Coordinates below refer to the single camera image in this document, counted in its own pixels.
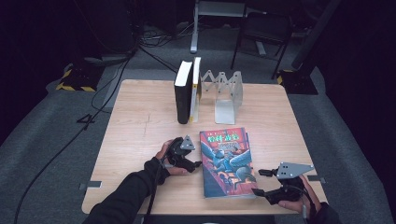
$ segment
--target colorful book cover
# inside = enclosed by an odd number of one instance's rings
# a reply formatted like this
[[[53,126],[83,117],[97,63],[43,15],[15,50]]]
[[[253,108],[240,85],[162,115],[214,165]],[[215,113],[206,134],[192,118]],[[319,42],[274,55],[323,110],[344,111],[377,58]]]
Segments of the colorful book cover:
[[[245,128],[200,132],[206,198],[251,196],[257,188]]]

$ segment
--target chair seat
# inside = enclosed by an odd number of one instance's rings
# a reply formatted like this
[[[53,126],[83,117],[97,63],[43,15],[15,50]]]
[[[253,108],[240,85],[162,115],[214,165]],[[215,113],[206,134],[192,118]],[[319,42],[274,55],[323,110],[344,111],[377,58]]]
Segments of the chair seat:
[[[250,13],[245,24],[245,38],[264,39],[272,44],[282,44],[290,37],[288,18],[261,13]]]

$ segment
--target book cover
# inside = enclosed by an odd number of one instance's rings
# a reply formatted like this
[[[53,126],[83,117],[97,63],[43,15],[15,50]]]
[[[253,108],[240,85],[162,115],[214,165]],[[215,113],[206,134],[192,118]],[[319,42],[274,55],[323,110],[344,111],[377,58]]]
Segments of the book cover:
[[[255,197],[257,188],[245,128],[201,131],[206,198]]]
[[[199,103],[202,96],[200,66],[201,66],[201,57],[195,57],[192,65],[190,122],[198,121]]]
[[[186,124],[189,122],[191,108],[192,62],[181,62],[174,86],[177,121],[181,124]]]

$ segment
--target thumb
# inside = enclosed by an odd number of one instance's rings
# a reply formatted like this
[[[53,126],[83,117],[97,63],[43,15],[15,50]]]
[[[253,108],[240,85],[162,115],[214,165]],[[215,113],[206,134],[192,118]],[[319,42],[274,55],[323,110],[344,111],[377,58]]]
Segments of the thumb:
[[[302,205],[300,202],[279,201],[279,203],[277,203],[277,204],[280,207],[289,209],[291,211],[302,213]]]
[[[170,175],[186,175],[188,171],[180,167],[167,168]]]

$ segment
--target chair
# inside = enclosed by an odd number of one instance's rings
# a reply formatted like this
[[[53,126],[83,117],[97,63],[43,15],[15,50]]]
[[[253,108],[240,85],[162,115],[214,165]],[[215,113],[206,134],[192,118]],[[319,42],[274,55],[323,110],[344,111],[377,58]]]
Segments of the chair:
[[[236,52],[241,47],[242,39],[250,39],[259,43],[278,46],[274,56],[261,55],[263,58],[277,61],[271,77],[271,79],[274,79],[292,34],[290,13],[296,5],[293,2],[298,1],[246,0],[241,28],[233,52],[231,69],[233,69]]]

